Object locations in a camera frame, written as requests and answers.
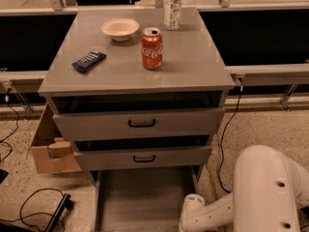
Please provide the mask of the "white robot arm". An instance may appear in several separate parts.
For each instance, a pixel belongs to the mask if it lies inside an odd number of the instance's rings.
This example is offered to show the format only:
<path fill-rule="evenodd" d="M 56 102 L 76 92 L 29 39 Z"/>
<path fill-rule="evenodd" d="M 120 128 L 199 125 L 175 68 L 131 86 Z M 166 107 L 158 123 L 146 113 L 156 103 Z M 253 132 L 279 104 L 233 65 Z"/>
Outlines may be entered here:
<path fill-rule="evenodd" d="M 309 203 L 309 172 L 281 152 L 250 146 L 239 155 L 233 191 L 207 205 L 189 194 L 179 232 L 208 232 L 231 223 L 234 232 L 300 232 L 298 210 Z"/>

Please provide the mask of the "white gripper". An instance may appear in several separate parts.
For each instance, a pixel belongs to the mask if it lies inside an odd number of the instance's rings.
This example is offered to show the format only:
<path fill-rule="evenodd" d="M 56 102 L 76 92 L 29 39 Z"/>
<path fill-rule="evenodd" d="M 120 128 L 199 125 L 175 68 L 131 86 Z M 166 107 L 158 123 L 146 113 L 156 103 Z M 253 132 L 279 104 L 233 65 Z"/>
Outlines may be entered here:
<path fill-rule="evenodd" d="M 205 205 L 205 199 L 201 195 L 188 194 L 183 202 L 179 232 L 207 232 L 211 230 L 211 206 Z"/>

